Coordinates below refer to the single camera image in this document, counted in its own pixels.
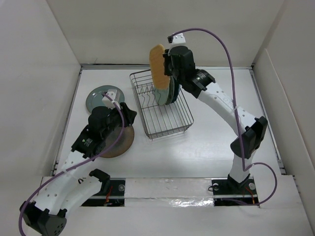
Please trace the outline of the orange woven square plate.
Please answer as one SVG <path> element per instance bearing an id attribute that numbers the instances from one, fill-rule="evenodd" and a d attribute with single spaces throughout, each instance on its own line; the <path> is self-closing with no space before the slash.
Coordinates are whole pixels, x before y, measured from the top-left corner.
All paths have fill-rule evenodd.
<path id="1" fill-rule="evenodd" d="M 170 78 L 164 74 L 164 46 L 157 44 L 149 53 L 150 70 L 155 88 L 166 90 L 169 88 Z"/>

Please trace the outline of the brown speckled round plate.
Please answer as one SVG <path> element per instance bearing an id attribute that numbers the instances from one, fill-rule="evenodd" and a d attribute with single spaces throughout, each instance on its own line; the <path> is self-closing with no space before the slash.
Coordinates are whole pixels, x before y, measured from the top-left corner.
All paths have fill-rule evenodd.
<path id="1" fill-rule="evenodd" d="M 104 152 L 108 147 L 110 147 L 118 138 L 121 127 L 116 127 L 113 132 L 111 132 L 109 135 L 105 137 L 104 145 L 102 146 L 102 150 L 97 150 L 97 152 L 94 155 L 98 155 L 99 153 Z M 124 131 L 119 138 L 119 140 L 116 142 L 116 144 L 108 150 L 106 153 L 102 154 L 100 157 L 102 158 L 114 158 L 118 157 L 122 154 L 124 154 L 132 145 L 134 141 L 134 128 L 133 126 L 128 126 L 124 128 Z"/>

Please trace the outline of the teal scalloped plate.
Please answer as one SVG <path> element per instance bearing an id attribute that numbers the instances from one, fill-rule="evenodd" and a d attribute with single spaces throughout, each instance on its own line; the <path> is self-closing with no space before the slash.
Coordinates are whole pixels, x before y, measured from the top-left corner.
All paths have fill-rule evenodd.
<path id="1" fill-rule="evenodd" d="M 170 103 L 174 103 L 177 100 L 179 91 L 180 91 L 180 84 L 179 82 L 174 79 L 173 77 L 171 78 L 171 85 L 172 85 L 172 89 L 171 89 L 171 102 Z"/>

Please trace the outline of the blue floral white plate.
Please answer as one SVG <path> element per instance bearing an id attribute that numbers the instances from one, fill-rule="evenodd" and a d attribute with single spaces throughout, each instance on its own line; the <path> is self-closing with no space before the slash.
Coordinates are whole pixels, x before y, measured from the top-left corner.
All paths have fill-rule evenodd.
<path id="1" fill-rule="evenodd" d="M 168 96 L 165 105 L 169 105 L 174 97 L 174 79 L 170 78 L 170 83 L 169 83 L 169 90 L 168 90 Z"/>

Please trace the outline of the light green flower plate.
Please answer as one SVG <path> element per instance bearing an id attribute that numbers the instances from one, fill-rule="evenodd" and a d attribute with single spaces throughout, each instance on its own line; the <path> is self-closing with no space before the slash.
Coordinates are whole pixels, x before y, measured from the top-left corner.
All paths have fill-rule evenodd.
<path id="1" fill-rule="evenodd" d="M 168 100 L 169 88 L 166 89 L 154 88 L 153 94 L 155 96 L 155 101 L 157 102 L 157 104 L 163 106 L 166 104 Z"/>

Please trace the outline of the grey-blue round plate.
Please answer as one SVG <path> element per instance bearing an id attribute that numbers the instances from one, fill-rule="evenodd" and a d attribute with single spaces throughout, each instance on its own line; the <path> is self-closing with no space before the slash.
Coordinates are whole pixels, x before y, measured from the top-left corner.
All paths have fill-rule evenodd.
<path id="1" fill-rule="evenodd" d="M 125 95 L 121 89 L 112 85 L 103 85 L 103 86 L 93 89 L 87 96 L 86 108 L 88 112 L 91 113 L 95 107 L 104 106 L 102 102 L 102 99 L 103 99 L 102 94 L 104 92 L 107 93 L 108 91 L 114 91 L 114 90 L 117 92 L 117 95 L 118 95 L 118 98 L 116 98 L 115 100 L 118 101 L 119 103 L 125 102 Z"/>

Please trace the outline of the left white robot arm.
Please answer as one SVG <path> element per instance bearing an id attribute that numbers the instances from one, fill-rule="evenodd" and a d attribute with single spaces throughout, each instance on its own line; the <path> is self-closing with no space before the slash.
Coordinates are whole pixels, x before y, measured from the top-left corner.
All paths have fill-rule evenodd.
<path id="1" fill-rule="evenodd" d="M 73 210 L 92 195 L 109 191 L 110 175 L 100 169 L 90 171 L 82 182 L 79 179 L 96 158 L 115 146 L 124 129 L 134 123 L 136 111 L 124 102 L 113 105 L 113 109 L 98 106 L 92 110 L 60 172 L 41 184 L 20 206 L 20 235 L 25 234 L 22 225 L 26 224 L 42 236 L 58 236 Z"/>

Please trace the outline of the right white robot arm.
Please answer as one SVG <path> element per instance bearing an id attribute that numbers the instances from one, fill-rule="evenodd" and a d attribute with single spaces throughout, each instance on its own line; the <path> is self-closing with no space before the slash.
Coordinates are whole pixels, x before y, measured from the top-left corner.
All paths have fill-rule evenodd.
<path id="1" fill-rule="evenodd" d="M 213 109 L 237 135 L 230 145 L 234 158 L 227 187 L 232 193 L 239 193 L 250 176 L 247 167 L 252 164 L 253 156 L 264 139 L 267 119 L 257 118 L 241 107 L 235 107 L 215 78 L 195 67 L 193 53 L 186 46 L 166 49 L 163 58 L 165 75 L 172 76 L 186 92 Z"/>

